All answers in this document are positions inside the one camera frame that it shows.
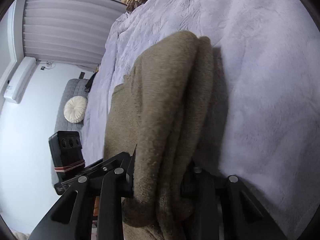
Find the lavender blanket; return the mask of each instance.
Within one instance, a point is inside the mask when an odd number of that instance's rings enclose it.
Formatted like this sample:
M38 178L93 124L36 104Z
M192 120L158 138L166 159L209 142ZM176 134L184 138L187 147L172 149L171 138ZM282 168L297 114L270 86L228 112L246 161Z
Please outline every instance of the lavender blanket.
M111 96L138 55L178 30L211 39L212 105L195 159L237 174L289 239L320 203L320 33L299 0L148 0L113 24L82 129L103 155Z

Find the brown sweater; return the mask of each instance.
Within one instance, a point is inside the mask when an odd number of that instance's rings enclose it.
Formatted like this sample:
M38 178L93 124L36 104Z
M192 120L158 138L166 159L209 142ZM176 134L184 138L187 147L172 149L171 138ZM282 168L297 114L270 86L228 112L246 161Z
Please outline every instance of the brown sweater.
M193 212L180 197L213 83L210 40L177 32L144 51L115 88L105 159L133 153L134 198L123 201L126 240L183 239L180 222Z

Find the curtain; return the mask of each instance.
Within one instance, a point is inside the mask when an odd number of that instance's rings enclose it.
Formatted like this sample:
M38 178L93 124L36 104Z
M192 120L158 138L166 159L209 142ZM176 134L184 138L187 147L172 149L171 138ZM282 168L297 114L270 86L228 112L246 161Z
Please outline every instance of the curtain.
M23 48L28 57L95 69L111 25L123 13L120 0L26 0Z

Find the cream pillow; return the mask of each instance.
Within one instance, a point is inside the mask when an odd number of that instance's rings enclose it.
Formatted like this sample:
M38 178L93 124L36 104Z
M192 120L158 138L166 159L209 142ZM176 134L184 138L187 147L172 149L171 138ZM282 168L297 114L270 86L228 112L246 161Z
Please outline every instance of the cream pillow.
M64 106L64 117L71 123L81 122L87 108L87 99L82 96L70 98Z

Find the air conditioner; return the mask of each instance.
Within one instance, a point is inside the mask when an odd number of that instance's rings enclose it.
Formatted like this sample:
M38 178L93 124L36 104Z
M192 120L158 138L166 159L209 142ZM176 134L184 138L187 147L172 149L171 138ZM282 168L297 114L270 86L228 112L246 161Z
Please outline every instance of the air conditioner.
M6 101L16 104L20 103L23 92L28 85L28 81L30 80L35 67L36 59L34 57L24 57L4 92Z

